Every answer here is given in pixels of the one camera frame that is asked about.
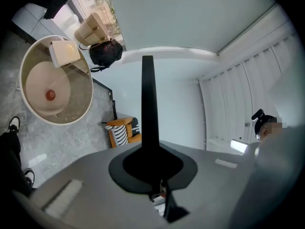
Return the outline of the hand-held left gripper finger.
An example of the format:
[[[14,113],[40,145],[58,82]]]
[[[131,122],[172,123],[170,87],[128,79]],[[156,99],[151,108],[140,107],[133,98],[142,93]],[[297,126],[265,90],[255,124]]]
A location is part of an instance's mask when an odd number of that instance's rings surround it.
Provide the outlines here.
[[[148,156],[163,155],[160,147],[153,56],[142,57],[142,148]]]

